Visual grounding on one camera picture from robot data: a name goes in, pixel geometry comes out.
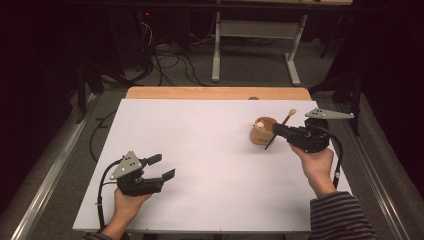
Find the metal rail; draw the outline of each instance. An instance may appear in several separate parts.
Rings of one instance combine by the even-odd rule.
[[[343,105],[335,105],[337,111],[340,112],[348,112]],[[365,147],[359,137],[355,135],[352,131],[351,126],[348,121],[343,121],[346,129],[349,130],[349,135],[352,141],[355,144],[356,149],[358,150],[359,155],[361,156],[361,164],[364,168],[366,175],[368,177],[370,186],[374,192],[374,195],[377,199],[378,204],[380,205],[381,211],[383,212],[387,223],[389,224],[390,230],[393,233],[393,236],[397,240],[409,240],[408,233],[403,226],[402,220],[399,218],[396,208],[389,196],[386,192],[378,174],[370,160],[369,155],[367,154]]]
[[[344,15],[373,15],[390,13],[386,7],[357,7],[354,5],[324,5],[324,4],[285,4],[285,3],[188,3],[188,2],[132,2],[118,0],[62,0],[63,4],[75,7],[101,7],[101,8],[144,8],[149,10],[187,10],[209,12],[267,12],[277,13],[287,11],[300,14],[344,14]]]
[[[44,211],[47,203],[53,191],[59,182],[60,177],[62,176],[63,171],[68,163],[68,156],[71,154],[72,149],[74,148],[79,135],[81,134],[84,126],[87,122],[87,116],[92,112],[95,103],[94,94],[91,94],[88,99],[89,110],[86,118],[81,121],[74,129],[71,137],[69,138],[68,143],[64,147],[63,151],[56,157],[54,160],[49,172],[43,180],[40,188],[38,189],[34,199],[32,200],[30,206],[28,207],[25,215],[23,216],[21,222],[16,228],[12,240],[26,240],[31,236],[32,231],[34,230],[37,222]]]

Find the white tabletop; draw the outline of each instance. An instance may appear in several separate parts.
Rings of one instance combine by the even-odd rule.
[[[134,151],[139,158],[163,156],[144,169],[145,178],[174,168],[176,173],[143,205],[128,231],[308,232],[314,193],[300,160],[282,137],[265,151],[249,133],[258,117],[281,122],[292,108],[297,113],[287,125],[303,126],[305,113],[316,107],[314,101],[124,99],[73,228],[99,228],[95,202],[101,176],[113,161]],[[103,188],[106,224],[115,188]],[[338,189],[350,192],[343,172]]]

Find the striped sleeve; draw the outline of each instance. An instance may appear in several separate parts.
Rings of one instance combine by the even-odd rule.
[[[109,237],[106,237],[105,235],[101,233],[87,233],[83,236],[83,239],[85,240],[112,240]]]
[[[377,239],[359,201],[348,192],[311,200],[311,239]]]

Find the human hand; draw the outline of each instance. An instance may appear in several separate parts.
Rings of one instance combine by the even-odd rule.
[[[115,209],[112,219],[102,234],[110,237],[113,240],[121,239],[128,225],[140,211],[143,203],[149,199],[152,194],[142,196],[127,196],[124,195],[119,188],[115,189]]]
[[[336,191],[330,178],[331,165],[333,163],[334,152],[329,148],[317,153],[307,153],[302,149],[290,144],[291,149],[296,153],[301,162],[305,176],[309,185],[314,190],[317,198]]]

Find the black wall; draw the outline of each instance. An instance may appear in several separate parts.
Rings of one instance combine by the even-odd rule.
[[[362,92],[423,196],[424,4],[418,0],[372,3],[388,4],[390,13],[355,18],[328,79],[355,60],[362,63]]]
[[[0,214],[71,111],[76,68],[48,2],[0,4]]]

